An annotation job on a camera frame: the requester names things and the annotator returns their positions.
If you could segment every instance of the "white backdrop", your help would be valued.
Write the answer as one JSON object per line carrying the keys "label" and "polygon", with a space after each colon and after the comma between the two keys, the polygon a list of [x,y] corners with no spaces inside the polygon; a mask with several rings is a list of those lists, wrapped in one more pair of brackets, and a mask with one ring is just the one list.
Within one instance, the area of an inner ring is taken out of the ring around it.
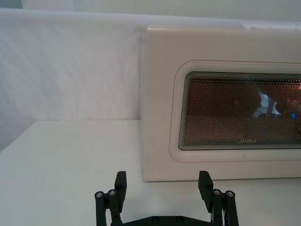
{"label": "white backdrop", "polygon": [[36,120],[138,119],[142,36],[154,24],[301,30],[301,23],[0,9],[0,150]]}
{"label": "white backdrop", "polygon": [[22,0],[23,8],[301,21],[300,0]]}

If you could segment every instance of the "microwave frame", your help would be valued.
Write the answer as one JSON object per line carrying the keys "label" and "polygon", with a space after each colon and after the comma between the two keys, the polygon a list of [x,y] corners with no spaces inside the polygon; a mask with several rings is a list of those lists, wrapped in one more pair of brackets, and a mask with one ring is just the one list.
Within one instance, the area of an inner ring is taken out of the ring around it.
{"label": "microwave frame", "polygon": [[142,84],[144,180],[195,180],[198,170],[209,171],[213,179],[301,177],[301,148],[178,147],[188,73],[301,74],[300,46],[300,32],[149,27]]}

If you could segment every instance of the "microwave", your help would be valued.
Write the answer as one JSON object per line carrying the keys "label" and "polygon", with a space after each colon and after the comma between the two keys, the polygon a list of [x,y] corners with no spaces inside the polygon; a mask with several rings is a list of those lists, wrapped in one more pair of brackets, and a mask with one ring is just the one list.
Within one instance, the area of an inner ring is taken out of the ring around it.
{"label": "microwave", "polygon": [[151,26],[145,181],[301,177],[301,32]]}

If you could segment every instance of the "microwave window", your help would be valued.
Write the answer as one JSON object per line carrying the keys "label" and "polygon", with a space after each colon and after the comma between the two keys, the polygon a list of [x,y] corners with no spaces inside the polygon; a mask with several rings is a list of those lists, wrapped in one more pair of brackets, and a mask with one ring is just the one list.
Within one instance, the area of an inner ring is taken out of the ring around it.
{"label": "microwave window", "polygon": [[301,147],[301,75],[191,72],[179,148]]}

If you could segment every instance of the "table surface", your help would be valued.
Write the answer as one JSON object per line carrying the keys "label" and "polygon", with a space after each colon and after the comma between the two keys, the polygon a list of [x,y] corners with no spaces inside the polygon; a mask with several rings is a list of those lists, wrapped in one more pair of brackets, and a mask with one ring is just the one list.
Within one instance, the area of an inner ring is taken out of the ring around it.
{"label": "table surface", "polygon": [[[96,226],[94,194],[112,189],[120,170],[127,171],[123,222],[155,215],[209,221],[196,181],[143,182],[139,121],[39,121],[0,153],[0,225]],[[214,187],[236,193],[241,226],[300,225],[300,178]]]}

